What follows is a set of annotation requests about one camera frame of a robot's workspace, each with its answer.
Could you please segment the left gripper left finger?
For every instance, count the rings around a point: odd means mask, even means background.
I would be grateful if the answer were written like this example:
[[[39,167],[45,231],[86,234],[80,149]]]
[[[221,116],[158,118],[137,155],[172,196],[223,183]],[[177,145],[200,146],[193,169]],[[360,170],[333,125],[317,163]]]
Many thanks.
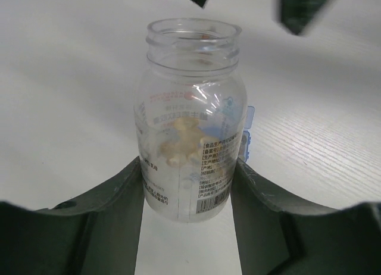
[[[1,273],[133,274],[143,203],[139,159],[52,209],[1,202]]]

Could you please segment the blue pill organizer box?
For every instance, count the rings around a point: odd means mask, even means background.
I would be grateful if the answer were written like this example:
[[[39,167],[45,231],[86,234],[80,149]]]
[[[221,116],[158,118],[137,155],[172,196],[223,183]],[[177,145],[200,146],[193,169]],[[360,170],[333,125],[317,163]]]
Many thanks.
[[[241,141],[241,147],[243,147],[243,153],[241,155],[241,159],[244,162],[247,162],[247,160],[249,159],[249,146],[251,144],[250,129],[254,121],[254,115],[255,115],[255,107],[248,106],[246,121],[243,128],[243,135],[242,135],[242,141]]]

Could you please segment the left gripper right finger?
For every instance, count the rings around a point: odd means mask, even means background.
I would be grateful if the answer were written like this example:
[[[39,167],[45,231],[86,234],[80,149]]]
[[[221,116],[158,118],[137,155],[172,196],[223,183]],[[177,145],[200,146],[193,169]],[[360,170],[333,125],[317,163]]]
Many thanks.
[[[243,274],[379,274],[380,204],[342,210],[296,196],[238,161],[231,189]]]

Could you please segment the clear pill bottle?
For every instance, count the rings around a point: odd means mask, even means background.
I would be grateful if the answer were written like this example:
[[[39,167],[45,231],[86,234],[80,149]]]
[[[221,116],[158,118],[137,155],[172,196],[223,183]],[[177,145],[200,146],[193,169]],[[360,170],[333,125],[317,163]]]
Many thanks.
[[[147,28],[136,134],[145,199],[169,220],[209,220],[229,197],[248,108],[237,71],[240,33],[200,18]]]

